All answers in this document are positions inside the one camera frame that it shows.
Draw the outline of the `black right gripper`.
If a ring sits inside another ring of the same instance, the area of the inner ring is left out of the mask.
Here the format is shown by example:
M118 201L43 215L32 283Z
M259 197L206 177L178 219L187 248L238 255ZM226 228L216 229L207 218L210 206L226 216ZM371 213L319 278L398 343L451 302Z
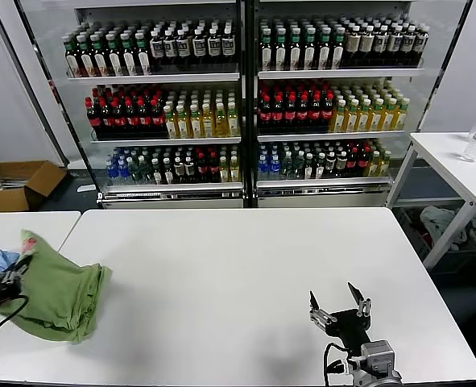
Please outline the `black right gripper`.
M363 344L371 342L367 334L371 323L371 299L365 298L350 282L347 285L356 302L355 309L329 314L319 307L316 297L310 291L309 317L318 327L324 327L327 336L339 338L349 352L360 352Z

